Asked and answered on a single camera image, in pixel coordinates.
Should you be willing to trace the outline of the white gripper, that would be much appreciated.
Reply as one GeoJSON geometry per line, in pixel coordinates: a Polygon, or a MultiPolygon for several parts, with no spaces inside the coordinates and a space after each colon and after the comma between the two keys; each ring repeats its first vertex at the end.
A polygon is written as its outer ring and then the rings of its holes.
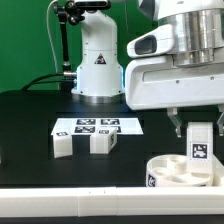
{"type": "Polygon", "coordinates": [[[168,108],[178,138],[182,121],[175,107],[221,104],[217,125],[224,136],[224,63],[179,68],[170,56],[133,60],[126,68],[125,96],[132,110],[168,108]]]}

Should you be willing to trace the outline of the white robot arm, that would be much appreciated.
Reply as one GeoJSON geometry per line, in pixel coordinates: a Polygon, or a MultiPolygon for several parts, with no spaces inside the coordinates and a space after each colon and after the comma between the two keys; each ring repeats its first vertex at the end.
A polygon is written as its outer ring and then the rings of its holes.
{"type": "Polygon", "coordinates": [[[177,125],[182,107],[216,105],[224,134],[224,0],[138,0],[158,27],[127,45],[131,62],[117,61],[117,26],[102,11],[109,0],[74,0],[84,11],[82,62],[76,94],[88,101],[122,89],[133,110],[168,110],[177,125]]]}

